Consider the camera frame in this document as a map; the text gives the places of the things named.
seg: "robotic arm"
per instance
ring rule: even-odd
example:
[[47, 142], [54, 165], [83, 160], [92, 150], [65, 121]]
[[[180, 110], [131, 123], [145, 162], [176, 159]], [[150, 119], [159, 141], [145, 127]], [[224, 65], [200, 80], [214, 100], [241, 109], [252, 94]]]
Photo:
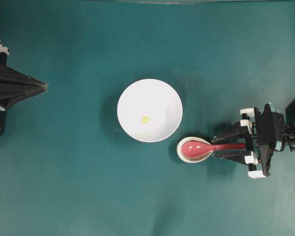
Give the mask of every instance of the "robotic arm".
[[216, 153], [214, 156], [248, 166], [248, 176], [262, 178], [270, 175], [271, 158], [276, 151], [289, 145], [295, 150], [295, 122], [284, 122], [284, 116], [272, 103], [267, 103], [264, 112], [258, 108], [240, 110], [242, 119], [229, 130], [211, 140], [213, 144], [232, 139], [244, 139], [246, 150]]

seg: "green tablecloth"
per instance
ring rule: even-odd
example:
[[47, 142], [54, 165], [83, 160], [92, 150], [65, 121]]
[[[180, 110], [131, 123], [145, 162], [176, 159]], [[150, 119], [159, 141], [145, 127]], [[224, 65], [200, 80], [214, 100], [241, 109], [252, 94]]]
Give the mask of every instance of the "green tablecloth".
[[[0, 138], [0, 236], [295, 235], [295, 152], [271, 176], [176, 155], [239, 109], [295, 99], [295, 0], [144, 5], [71, 0], [0, 3], [8, 65], [49, 91], [8, 112]], [[184, 114], [168, 139], [121, 129], [118, 97], [156, 78]]]

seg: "yellow pill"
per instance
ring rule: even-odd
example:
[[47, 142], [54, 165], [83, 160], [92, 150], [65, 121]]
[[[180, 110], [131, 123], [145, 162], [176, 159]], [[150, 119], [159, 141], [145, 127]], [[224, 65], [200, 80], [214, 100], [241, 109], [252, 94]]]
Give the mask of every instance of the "yellow pill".
[[142, 117], [141, 121], [143, 124], [147, 124], [149, 123], [149, 117]]

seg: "spoon handle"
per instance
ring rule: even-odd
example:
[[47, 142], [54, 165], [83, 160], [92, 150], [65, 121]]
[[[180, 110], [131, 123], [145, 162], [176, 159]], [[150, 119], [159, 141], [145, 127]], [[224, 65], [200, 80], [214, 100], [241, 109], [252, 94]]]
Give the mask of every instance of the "spoon handle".
[[246, 144], [244, 143], [236, 143], [236, 144], [218, 144], [212, 145], [214, 151], [222, 151], [222, 150], [238, 150], [238, 149], [245, 149]]

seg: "red spoon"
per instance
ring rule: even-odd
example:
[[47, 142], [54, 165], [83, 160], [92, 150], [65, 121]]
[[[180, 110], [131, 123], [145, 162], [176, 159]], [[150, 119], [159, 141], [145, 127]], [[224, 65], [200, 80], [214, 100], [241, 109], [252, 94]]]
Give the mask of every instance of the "red spoon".
[[244, 143], [211, 145], [197, 141], [189, 141], [182, 145], [181, 151], [182, 154], [186, 157], [196, 158], [202, 155], [207, 155], [209, 152], [213, 151], [238, 150], [245, 148], [246, 145]]

